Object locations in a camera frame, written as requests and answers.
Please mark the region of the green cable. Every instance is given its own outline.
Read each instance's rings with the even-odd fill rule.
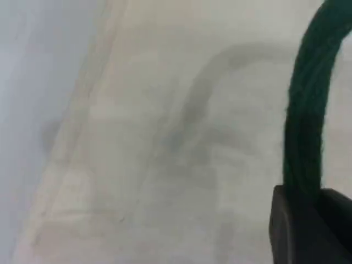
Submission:
[[[295,61],[285,123],[283,181],[312,201],[320,194],[322,130],[330,79],[352,29],[352,0],[326,0],[305,33]]]

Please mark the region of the green cord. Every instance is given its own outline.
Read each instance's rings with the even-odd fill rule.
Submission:
[[[284,186],[312,201],[320,194],[322,130],[330,79],[352,29],[352,0],[326,0],[305,33],[295,61],[285,124]]]

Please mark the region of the white surface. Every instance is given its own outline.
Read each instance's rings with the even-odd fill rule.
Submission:
[[[0,1],[0,263],[9,263],[101,3]]]
[[[15,263],[272,263],[288,82],[320,3],[111,0]],[[325,169],[351,195],[342,57]]]

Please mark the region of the pale blue wall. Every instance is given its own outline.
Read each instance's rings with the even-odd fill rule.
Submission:
[[[103,0],[0,1],[0,263],[9,263]]]

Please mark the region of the white wall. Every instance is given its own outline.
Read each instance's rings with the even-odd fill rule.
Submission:
[[[0,263],[10,261],[103,2],[0,1]]]

